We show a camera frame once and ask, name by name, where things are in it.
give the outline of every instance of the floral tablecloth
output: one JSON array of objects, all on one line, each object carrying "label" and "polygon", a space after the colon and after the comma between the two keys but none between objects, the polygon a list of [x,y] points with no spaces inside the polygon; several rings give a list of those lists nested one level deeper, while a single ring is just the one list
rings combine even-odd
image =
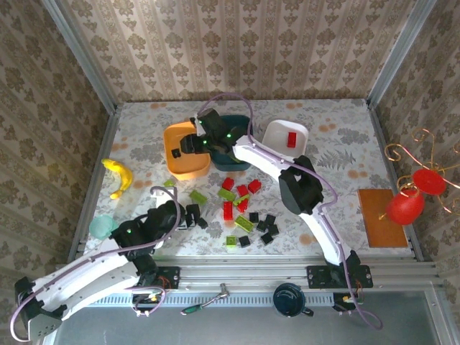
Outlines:
[{"label": "floral tablecloth", "polygon": [[[127,103],[124,105],[110,158],[123,162],[134,173],[130,189],[117,201],[109,198],[119,187],[119,177],[106,171],[98,197],[96,214],[108,214],[117,221],[132,219],[155,205],[150,187],[162,185],[171,178],[166,168],[163,130],[191,117],[202,102]],[[267,125],[275,119],[286,119],[305,125],[309,131],[306,155],[320,175],[327,178],[338,191],[339,202],[329,214],[344,240],[360,255],[412,256],[409,248],[369,248],[357,191],[360,188],[389,188],[390,182],[380,154],[369,112],[362,99],[253,101],[254,136],[262,141]],[[221,114],[249,114],[241,101],[219,101],[214,108]],[[261,233],[254,230],[246,248],[229,249],[225,245],[230,235],[246,233],[233,222],[224,222],[222,200],[217,196],[225,177],[235,179],[236,185],[257,178],[262,182],[260,192],[251,197],[245,213],[259,212],[275,215],[280,234],[265,246]],[[176,184],[179,201],[191,203],[189,193],[197,190],[208,198],[201,208],[207,229],[199,226],[176,231],[165,245],[156,251],[161,255],[235,255],[281,254],[321,256],[321,248],[307,225],[290,213],[280,200],[280,189],[272,178],[250,167],[245,172],[220,172],[213,165],[207,176]],[[89,236],[87,247],[98,240]]]}]

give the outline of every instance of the green block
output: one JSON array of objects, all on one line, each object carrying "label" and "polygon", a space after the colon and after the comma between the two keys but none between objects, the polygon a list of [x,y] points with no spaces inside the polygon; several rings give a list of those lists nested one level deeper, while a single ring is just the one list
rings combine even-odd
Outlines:
[{"label": "green block", "polygon": [[238,216],[235,219],[235,224],[245,230],[245,232],[249,233],[254,228],[254,224],[245,219],[243,216]]},{"label": "green block", "polygon": [[204,205],[208,201],[207,197],[197,192],[196,190],[193,190],[192,193],[190,193],[190,198],[200,205]]},{"label": "green block", "polygon": [[223,189],[223,188],[220,189],[220,191],[217,193],[217,195],[220,196],[221,198],[227,200],[227,201],[233,201],[236,198],[235,193],[232,193],[232,192],[228,191],[227,189]]},{"label": "green block", "polygon": [[166,181],[165,183],[163,183],[163,185],[164,185],[165,187],[173,187],[173,186],[175,186],[175,181],[174,181],[173,179],[170,178],[168,181]]},{"label": "green block", "polygon": [[227,236],[226,245],[227,248],[236,247],[236,236]]},{"label": "green block", "polygon": [[245,196],[242,196],[241,198],[239,199],[236,199],[233,204],[235,206],[238,206],[240,203],[242,203],[243,200],[246,200],[246,199],[249,199],[249,194],[246,194]]}]

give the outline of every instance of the dark blue mug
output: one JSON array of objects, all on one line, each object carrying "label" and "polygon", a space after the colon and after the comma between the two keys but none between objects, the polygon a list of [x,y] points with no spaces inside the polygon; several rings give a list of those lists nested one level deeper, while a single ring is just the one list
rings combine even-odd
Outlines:
[{"label": "dark blue mug", "polygon": [[281,284],[273,293],[273,304],[283,316],[292,318],[299,314],[313,316],[313,311],[305,307],[305,295],[296,284],[286,282]]}]

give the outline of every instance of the toy banana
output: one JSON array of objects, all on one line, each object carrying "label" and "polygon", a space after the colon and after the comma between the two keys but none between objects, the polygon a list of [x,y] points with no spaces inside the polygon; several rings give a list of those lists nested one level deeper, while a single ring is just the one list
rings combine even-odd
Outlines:
[{"label": "toy banana", "polygon": [[109,169],[110,171],[114,171],[118,174],[120,174],[121,178],[121,185],[120,188],[116,191],[113,192],[110,195],[110,199],[118,199],[123,192],[128,189],[128,187],[132,183],[132,171],[122,165],[120,162],[116,162],[114,160],[107,160],[103,159],[102,164],[106,169]]}]

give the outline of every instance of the red cube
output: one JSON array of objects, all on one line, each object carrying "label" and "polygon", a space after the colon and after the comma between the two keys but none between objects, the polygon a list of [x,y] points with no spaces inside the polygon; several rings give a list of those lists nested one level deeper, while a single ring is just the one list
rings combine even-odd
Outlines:
[{"label": "red cube", "polygon": [[247,185],[249,191],[254,194],[256,193],[261,187],[262,184],[259,180],[254,180],[250,184]]},{"label": "red cube", "polygon": [[247,206],[249,205],[249,199],[244,199],[241,203],[238,204],[236,208],[238,208],[238,211],[241,213],[244,213],[247,210]]},{"label": "red cube", "polygon": [[224,201],[224,220],[233,221],[233,203],[231,201]]},{"label": "red cube", "polygon": [[224,183],[222,183],[222,188],[223,189],[227,189],[227,190],[231,190],[233,188],[235,184],[235,181],[231,178],[226,178],[224,180]]},{"label": "red cube", "polygon": [[290,147],[291,149],[295,147],[296,137],[297,134],[295,132],[289,132],[289,135],[287,136],[287,147]]},{"label": "red cube", "polygon": [[247,196],[249,194],[245,185],[239,185],[236,187],[236,190],[238,191],[239,196]]}]

